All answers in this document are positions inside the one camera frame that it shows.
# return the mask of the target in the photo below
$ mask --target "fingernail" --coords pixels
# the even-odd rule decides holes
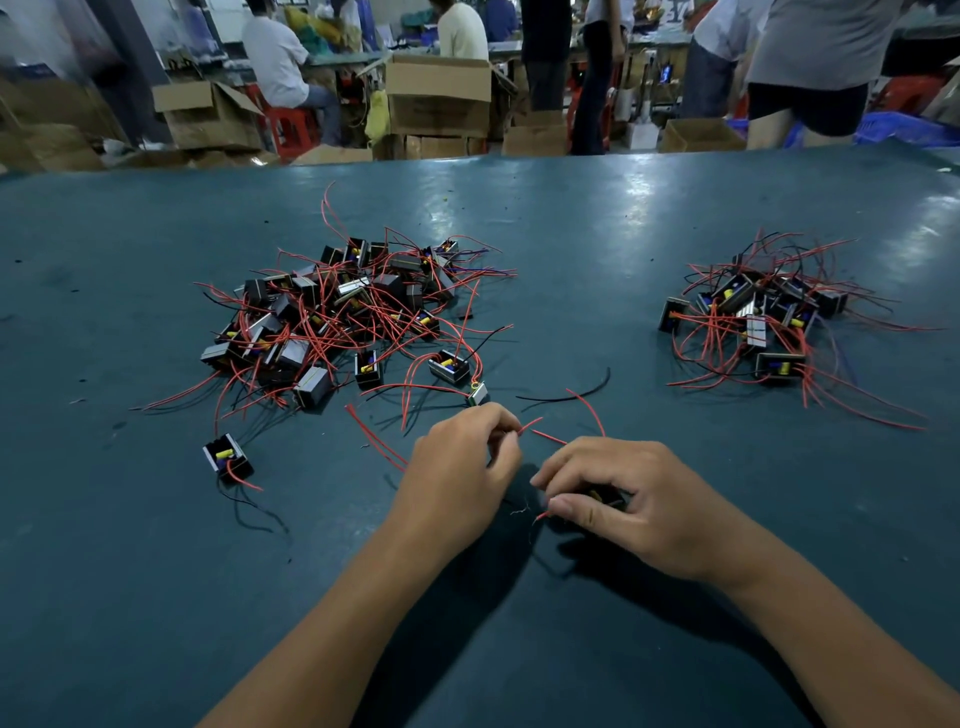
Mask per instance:
[[[551,498],[549,503],[550,513],[560,516],[562,519],[570,519],[573,516],[573,507],[566,502],[565,498]]]

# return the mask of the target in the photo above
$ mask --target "left hand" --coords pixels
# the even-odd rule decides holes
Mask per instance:
[[[445,566],[493,521],[523,460],[519,430],[494,402],[433,425],[414,445],[387,523]]]

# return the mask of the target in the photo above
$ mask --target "black shorts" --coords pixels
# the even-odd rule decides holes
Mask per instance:
[[[851,136],[867,107],[870,85],[821,91],[790,85],[749,84],[750,118],[793,111],[801,124],[821,136]]]

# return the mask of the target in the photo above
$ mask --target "gray shirt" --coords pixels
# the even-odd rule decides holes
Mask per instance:
[[[774,0],[748,83],[840,90],[873,81],[903,0]]]

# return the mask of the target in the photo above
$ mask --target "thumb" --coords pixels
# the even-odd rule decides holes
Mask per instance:
[[[636,540],[637,525],[634,520],[629,514],[604,505],[596,498],[564,493],[553,496],[546,507],[554,516],[572,521],[627,550],[636,550],[633,542]]]
[[[496,457],[487,468],[488,478],[497,491],[506,492],[510,481],[514,479],[516,471],[523,463],[523,450],[515,432],[508,432],[500,440],[496,449]]]

